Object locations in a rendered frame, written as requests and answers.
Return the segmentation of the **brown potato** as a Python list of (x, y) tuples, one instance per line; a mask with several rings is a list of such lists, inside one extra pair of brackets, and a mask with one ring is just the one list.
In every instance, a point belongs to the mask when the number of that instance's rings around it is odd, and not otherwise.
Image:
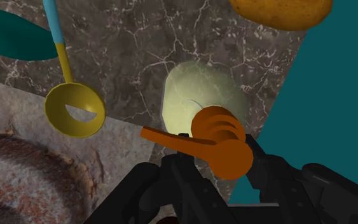
[(333, 0), (229, 0), (247, 20), (282, 31), (306, 31), (331, 12)]

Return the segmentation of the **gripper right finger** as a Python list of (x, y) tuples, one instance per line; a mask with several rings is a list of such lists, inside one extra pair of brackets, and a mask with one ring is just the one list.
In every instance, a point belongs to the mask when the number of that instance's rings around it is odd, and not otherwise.
[(284, 224), (358, 224), (357, 183), (318, 163), (296, 169), (250, 134), (245, 142), (254, 155), (247, 179), (262, 203), (278, 205)]

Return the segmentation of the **teal flat curved object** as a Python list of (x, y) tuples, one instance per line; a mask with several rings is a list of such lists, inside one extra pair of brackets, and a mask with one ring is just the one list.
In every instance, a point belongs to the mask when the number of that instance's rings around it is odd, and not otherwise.
[(0, 55), (26, 61), (58, 57), (50, 31), (3, 10), (0, 10)]

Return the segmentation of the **pale green egg-shaped object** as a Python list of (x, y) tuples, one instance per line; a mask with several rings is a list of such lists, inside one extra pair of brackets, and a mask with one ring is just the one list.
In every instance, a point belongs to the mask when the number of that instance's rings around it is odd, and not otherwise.
[(245, 126), (248, 100), (233, 79), (201, 62), (178, 64), (165, 80), (161, 116), (171, 134), (191, 134), (194, 116), (208, 106), (222, 106)]

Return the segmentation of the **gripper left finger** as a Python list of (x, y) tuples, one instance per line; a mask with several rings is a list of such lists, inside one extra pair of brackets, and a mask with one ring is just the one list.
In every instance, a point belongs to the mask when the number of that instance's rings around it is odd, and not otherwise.
[(150, 224), (166, 205), (176, 217), (157, 224), (228, 224), (225, 201), (194, 158), (180, 152), (164, 156), (160, 166), (137, 164), (84, 224)]

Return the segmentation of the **orange honey dipper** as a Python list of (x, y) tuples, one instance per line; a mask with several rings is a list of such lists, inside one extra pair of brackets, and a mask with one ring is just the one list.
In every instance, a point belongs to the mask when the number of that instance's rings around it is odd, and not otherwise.
[(200, 110), (191, 123), (191, 137), (143, 127), (141, 137), (208, 162), (213, 173), (234, 180), (246, 175), (254, 156), (245, 142), (240, 122), (225, 108), (209, 106)]

